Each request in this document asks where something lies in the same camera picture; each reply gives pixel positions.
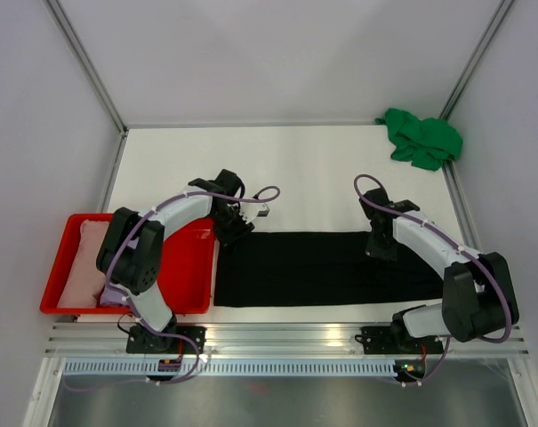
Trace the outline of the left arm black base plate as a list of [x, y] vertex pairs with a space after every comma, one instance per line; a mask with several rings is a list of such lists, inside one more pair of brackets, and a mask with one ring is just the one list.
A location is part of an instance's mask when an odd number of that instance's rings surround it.
[[[206, 328], [203, 326], [178, 326], [176, 333], [190, 339], [203, 351]], [[181, 338], [163, 337], [150, 333], [143, 326], [132, 326], [128, 333], [125, 351], [128, 354], [195, 354], [192, 345]]]

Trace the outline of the green crumpled t shirt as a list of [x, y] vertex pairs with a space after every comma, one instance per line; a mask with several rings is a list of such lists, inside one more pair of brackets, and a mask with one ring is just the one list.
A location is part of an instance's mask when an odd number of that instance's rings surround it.
[[374, 122], [386, 127], [394, 161], [435, 172], [462, 154], [462, 137], [444, 119], [419, 119], [406, 110], [389, 108]]

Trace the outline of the aluminium corner post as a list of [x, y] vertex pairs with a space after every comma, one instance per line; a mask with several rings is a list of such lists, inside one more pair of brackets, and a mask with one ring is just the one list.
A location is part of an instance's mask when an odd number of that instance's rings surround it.
[[90, 55], [77, 33], [71, 19], [62, 3], [58, 0], [44, 0], [44, 5], [51, 14], [55, 24], [61, 32], [68, 48], [76, 58], [76, 61], [87, 78], [95, 96], [99, 100], [108, 118], [118, 130], [118, 134], [124, 137], [127, 133], [127, 125], [124, 123], [118, 109], [113, 102], [108, 89], [104, 85]]
[[489, 52], [492, 43], [498, 36], [502, 25], [509, 17], [511, 10], [516, 5], [516, 0], [501, 0], [498, 3], [494, 13], [492, 14], [490, 21], [487, 23], [482, 36], [479, 38], [474, 50], [469, 56], [465, 67], [458, 77], [452, 91], [450, 92], [446, 103], [444, 104], [439, 118], [448, 121], [454, 113], [459, 101], [465, 94], [470, 81], [476, 74], [478, 68], [481, 66], [483, 59]]

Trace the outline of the left aluminium corner post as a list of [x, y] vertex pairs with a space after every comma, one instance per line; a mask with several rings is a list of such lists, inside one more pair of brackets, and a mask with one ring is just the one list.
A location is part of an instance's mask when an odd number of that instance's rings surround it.
[[124, 123], [118, 109], [113, 102], [108, 89], [104, 85], [90, 55], [77, 33], [71, 19], [62, 3], [58, 0], [44, 0], [44, 5], [51, 14], [55, 24], [61, 32], [68, 48], [76, 58], [76, 61], [87, 78], [95, 96], [99, 100], [108, 118], [118, 130], [118, 134], [124, 137], [127, 133], [127, 125]]

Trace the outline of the lavender rolled t shirt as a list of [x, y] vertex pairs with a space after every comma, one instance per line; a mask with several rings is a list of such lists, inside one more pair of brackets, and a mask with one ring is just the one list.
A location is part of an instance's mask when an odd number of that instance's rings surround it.
[[102, 307], [126, 308], [129, 306], [128, 296], [120, 289], [105, 286], [100, 294], [99, 304]]

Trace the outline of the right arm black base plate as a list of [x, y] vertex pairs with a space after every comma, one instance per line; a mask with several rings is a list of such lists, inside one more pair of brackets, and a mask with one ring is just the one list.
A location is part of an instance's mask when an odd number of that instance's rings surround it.
[[441, 355], [444, 350], [435, 335], [414, 338], [401, 326], [362, 326], [354, 339], [365, 355]]

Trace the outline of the aluminium front rail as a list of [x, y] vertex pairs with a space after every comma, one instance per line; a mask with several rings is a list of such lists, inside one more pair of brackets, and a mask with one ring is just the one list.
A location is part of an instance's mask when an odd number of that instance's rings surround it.
[[[360, 326], [348, 324], [205, 324], [200, 339], [205, 354], [221, 359], [356, 359], [366, 358], [355, 335]], [[121, 357], [126, 334], [114, 323], [57, 322], [44, 345], [46, 357]], [[502, 344], [483, 341], [450, 343], [452, 359], [527, 359], [521, 330]]]

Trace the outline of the right aluminium corner post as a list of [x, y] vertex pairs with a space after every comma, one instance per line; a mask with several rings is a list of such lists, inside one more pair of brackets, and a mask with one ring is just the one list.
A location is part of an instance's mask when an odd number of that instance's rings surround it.
[[446, 103], [444, 104], [439, 118], [448, 121], [454, 113], [459, 101], [465, 94], [470, 81], [476, 74], [478, 68], [481, 66], [483, 59], [489, 52], [492, 43], [498, 36], [502, 25], [509, 17], [511, 10], [516, 5], [516, 0], [501, 0], [498, 3], [494, 13], [492, 14], [490, 21], [487, 23], [482, 36], [479, 38], [474, 50], [469, 56], [465, 67], [458, 77], [452, 91], [450, 92]]

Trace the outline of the red plastic bin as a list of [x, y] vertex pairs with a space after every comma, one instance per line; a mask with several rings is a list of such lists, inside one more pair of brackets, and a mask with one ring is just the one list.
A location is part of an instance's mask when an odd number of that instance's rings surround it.
[[[110, 213], [75, 213], [69, 216], [50, 276], [39, 305], [50, 315], [118, 315], [122, 307], [97, 305], [92, 308], [60, 308], [60, 297], [68, 281], [80, 243], [80, 226], [85, 221], [108, 222]], [[177, 315], [203, 314], [210, 306], [215, 236], [213, 223], [195, 220], [165, 241], [158, 285], [168, 307]]]

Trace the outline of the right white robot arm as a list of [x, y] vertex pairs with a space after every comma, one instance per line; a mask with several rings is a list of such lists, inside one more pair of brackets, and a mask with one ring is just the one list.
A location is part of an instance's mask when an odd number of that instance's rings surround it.
[[393, 316], [389, 338], [396, 349], [410, 351], [422, 338], [435, 335], [458, 342], [502, 343], [510, 338], [519, 312], [502, 255], [457, 243], [415, 203], [389, 200], [383, 187], [357, 195], [372, 228], [365, 254], [391, 262], [398, 247], [406, 246], [443, 281], [441, 303]]

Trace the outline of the pink rolled t shirt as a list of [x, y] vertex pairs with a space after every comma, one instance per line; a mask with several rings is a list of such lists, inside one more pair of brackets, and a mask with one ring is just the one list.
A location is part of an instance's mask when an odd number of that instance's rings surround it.
[[58, 307], [62, 309], [91, 309], [98, 304], [105, 275], [96, 267], [97, 255], [108, 230], [109, 222], [84, 221], [80, 240], [68, 280]]

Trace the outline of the black t shirt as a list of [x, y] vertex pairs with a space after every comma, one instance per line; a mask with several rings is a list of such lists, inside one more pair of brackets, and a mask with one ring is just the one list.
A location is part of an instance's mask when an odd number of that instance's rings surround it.
[[405, 246], [394, 261], [365, 253], [368, 233], [253, 232], [219, 252], [213, 303], [305, 307], [438, 299], [440, 276]]

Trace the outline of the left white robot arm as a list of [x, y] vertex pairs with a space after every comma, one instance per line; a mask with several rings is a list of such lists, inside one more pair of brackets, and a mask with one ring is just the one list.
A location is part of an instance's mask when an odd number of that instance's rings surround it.
[[241, 214], [238, 197], [244, 194], [242, 180], [223, 169], [213, 180], [190, 181], [181, 194], [146, 213], [126, 207], [113, 213], [96, 268], [105, 275], [105, 287], [117, 291], [148, 329], [147, 341], [157, 351], [170, 351], [178, 342], [175, 316], [157, 283], [165, 241], [191, 222], [210, 218], [220, 244], [234, 244], [253, 230]]

